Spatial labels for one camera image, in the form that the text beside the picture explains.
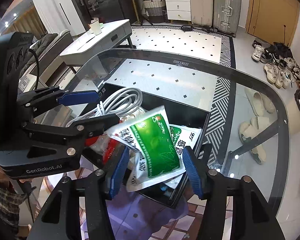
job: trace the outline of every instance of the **wooden door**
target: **wooden door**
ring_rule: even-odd
[[[285,45],[291,44],[299,8],[297,0],[250,0],[246,24],[248,33],[270,44],[283,41]]]

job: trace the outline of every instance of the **black cable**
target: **black cable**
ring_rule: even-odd
[[[35,86],[34,86],[34,89],[37,89],[38,88],[38,84],[39,84],[39,59],[38,59],[38,56],[36,54],[36,52],[33,50],[33,49],[29,49],[29,52],[31,52],[34,56],[34,59],[35,59],[35,62],[37,64],[37,80],[35,81]]]
[[[31,208],[29,196],[30,196],[30,195],[28,194],[28,195],[27,195],[27,198],[28,198],[28,204],[29,204],[30,214],[31,214],[31,218],[32,218],[32,223],[34,223],[34,218],[33,218],[33,214],[32,214],[32,208]]]

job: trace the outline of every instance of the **screw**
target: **screw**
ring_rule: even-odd
[[[217,172],[215,169],[210,169],[210,170],[208,170],[208,173],[209,173],[210,175],[212,175],[212,176],[215,176],[215,175],[218,174],[218,172]]]
[[[62,183],[67,183],[70,180],[68,176],[64,176],[62,179]]]
[[[67,154],[70,155],[70,156],[74,155],[75,154],[75,149],[74,148],[67,149]]]
[[[252,181],[252,179],[249,176],[244,176],[243,180],[248,183]]]
[[[105,172],[101,169],[98,169],[94,172],[94,174],[96,174],[97,176],[101,176],[102,174],[104,174]]]
[[[77,130],[78,130],[78,131],[82,131],[83,129],[84,129],[84,126],[83,126],[83,125],[78,125],[78,126],[77,126]]]

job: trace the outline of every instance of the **sticker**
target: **sticker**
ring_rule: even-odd
[[[23,76],[20,78],[19,88],[22,92],[26,89],[29,82],[30,82],[30,78],[28,78],[27,76]]]
[[[178,60],[174,60],[173,63],[177,63],[177,64],[180,64],[180,65],[183,65],[183,66],[188,66],[189,65],[186,62],[182,62],[182,61],[178,61]]]

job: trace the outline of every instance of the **refrigerator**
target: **refrigerator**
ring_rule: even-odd
[[[137,20],[132,0],[72,0],[72,2],[84,25],[89,24],[92,17],[98,17],[101,23],[129,19],[132,24]]]

